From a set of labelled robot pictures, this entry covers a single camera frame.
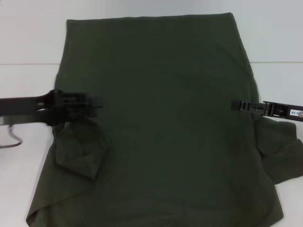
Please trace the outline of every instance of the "metal hook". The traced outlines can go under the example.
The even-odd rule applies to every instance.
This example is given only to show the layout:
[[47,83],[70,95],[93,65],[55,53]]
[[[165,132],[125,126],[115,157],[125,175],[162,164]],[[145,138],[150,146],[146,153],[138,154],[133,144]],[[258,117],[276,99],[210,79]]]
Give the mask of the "metal hook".
[[12,138],[14,138],[15,140],[17,140],[18,143],[16,143],[16,144],[11,144],[11,145],[3,145],[3,146],[0,145],[0,149],[1,149],[1,148],[13,148],[13,147],[17,147],[17,146],[19,146],[19,145],[22,144],[23,140],[22,140],[21,138],[19,138],[18,136],[16,136],[16,135],[13,133],[13,129],[14,129],[13,125],[10,125],[10,126],[9,126],[9,134],[10,134],[10,136],[11,136]]

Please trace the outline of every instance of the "white surface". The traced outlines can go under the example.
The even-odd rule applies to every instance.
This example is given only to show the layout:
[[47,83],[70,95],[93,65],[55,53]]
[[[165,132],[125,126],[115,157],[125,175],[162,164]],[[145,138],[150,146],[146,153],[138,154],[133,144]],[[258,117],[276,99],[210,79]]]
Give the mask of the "white surface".
[[[38,96],[53,88],[67,19],[169,16],[232,12],[250,61],[303,61],[301,0],[0,0],[0,98]],[[303,105],[302,64],[252,64],[262,101]],[[303,139],[303,122],[297,122]],[[10,143],[0,127],[0,143]],[[0,223],[26,227],[50,129],[17,125],[24,139],[0,150]],[[285,218],[275,227],[303,226],[303,177],[277,186]]]
[[251,61],[303,61],[302,0],[2,0],[0,63],[59,63],[67,19],[232,12]]

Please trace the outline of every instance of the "olive green fabric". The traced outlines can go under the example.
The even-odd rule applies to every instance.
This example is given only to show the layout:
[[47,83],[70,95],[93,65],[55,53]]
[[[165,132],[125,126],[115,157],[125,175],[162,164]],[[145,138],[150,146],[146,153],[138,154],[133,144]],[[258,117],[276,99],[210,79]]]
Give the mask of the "olive green fabric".
[[54,127],[31,227],[268,227],[303,174],[295,125],[231,110],[258,91],[230,13],[68,20],[55,87],[106,107]]

